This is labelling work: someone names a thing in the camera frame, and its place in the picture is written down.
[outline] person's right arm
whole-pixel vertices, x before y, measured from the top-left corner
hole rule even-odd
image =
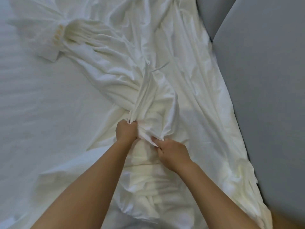
[[[210,229],[260,229],[189,157],[174,140],[152,138],[160,161],[177,173],[192,193]]]

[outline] white cloth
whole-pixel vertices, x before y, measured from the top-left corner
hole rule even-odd
[[[31,213],[20,225],[29,228],[107,150],[116,123],[125,118],[138,121],[141,140],[126,159],[112,207],[151,227],[206,226],[185,185],[153,151],[152,135],[170,137],[185,143],[191,158],[262,228],[272,228],[195,0],[11,0],[11,5],[18,17],[11,24],[36,54],[55,62],[63,52],[115,103],[88,152],[40,175]]]

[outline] person's left hand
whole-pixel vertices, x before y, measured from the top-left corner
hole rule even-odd
[[[121,120],[116,126],[116,141],[132,144],[138,138],[138,123],[136,121],[131,124],[126,120]]]

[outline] gray cushion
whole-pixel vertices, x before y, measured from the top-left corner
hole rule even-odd
[[[199,15],[213,40],[235,0],[197,0]]]
[[[305,219],[305,0],[237,0],[213,42],[266,202]]]

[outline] bare skin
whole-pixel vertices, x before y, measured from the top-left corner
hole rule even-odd
[[[165,167],[177,173],[192,193],[209,229],[260,229],[222,190],[192,162],[186,147],[171,139],[152,138]]]
[[[31,229],[100,229],[127,154],[138,136],[136,122],[116,127],[116,142],[79,176],[43,213]],[[259,229],[211,179],[191,161],[186,147],[152,138],[160,161],[177,173],[196,200],[210,229]]]

